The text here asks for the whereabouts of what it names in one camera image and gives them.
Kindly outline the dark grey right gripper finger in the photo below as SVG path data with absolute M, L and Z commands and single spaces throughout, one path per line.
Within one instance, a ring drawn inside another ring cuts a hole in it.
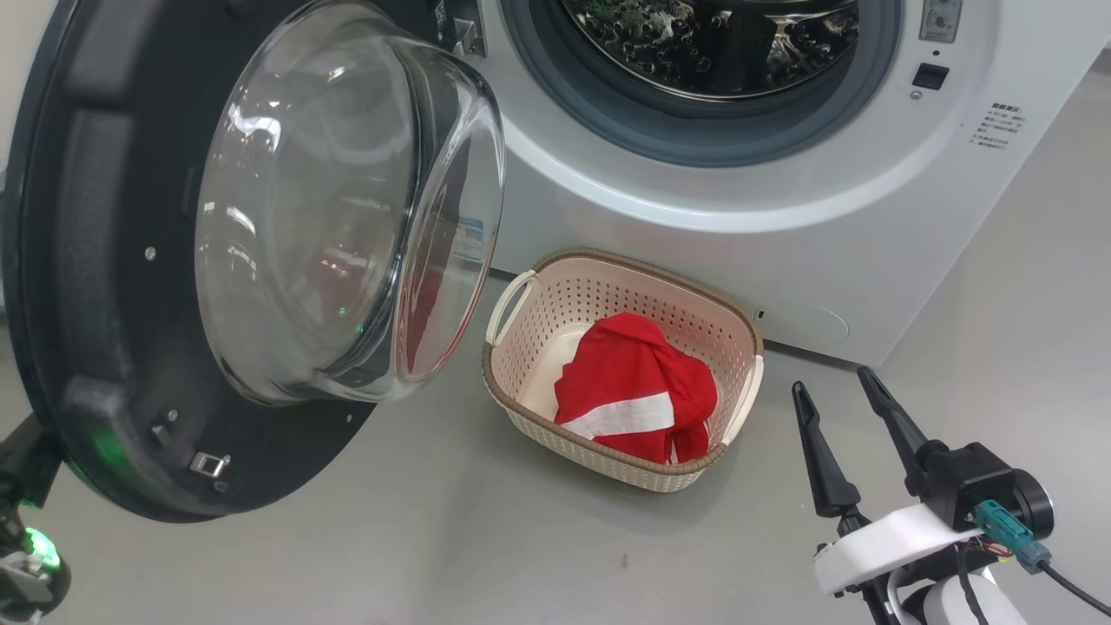
M 805 472 L 815 514 L 822 518 L 845 517 L 857 513 L 861 502 L 858 488 L 845 478 L 820 429 L 820 414 L 802 381 L 791 387 Z
M 859 365 L 858 380 L 874 414 L 884 420 L 885 430 L 904 467 L 908 494 L 912 497 L 922 496 L 927 490 L 927 458 L 934 452 L 947 451 L 949 447 L 941 440 L 927 438 L 872 367 Z

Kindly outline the green band left gripper body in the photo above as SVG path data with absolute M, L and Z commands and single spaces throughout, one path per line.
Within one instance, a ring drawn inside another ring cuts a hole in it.
M 38 624 L 66 598 L 71 569 L 56 543 L 32 530 L 21 510 L 41 508 L 63 455 L 56 436 L 30 415 L 1 444 L 1 621 Z

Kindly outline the white band right gripper body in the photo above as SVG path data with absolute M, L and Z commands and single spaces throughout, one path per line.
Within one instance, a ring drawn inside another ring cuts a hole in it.
M 891 595 L 930 579 L 940 584 L 959 569 L 989 579 L 989 566 L 1019 558 L 1030 574 L 1050 561 L 1041 541 L 1055 528 L 1051 498 L 1027 471 L 1009 471 L 995 485 L 937 483 L 921 503 L 870 522 L 841 517 L 838 540 L 818 546 L 818 586 L 828 595 L 871 584 Z

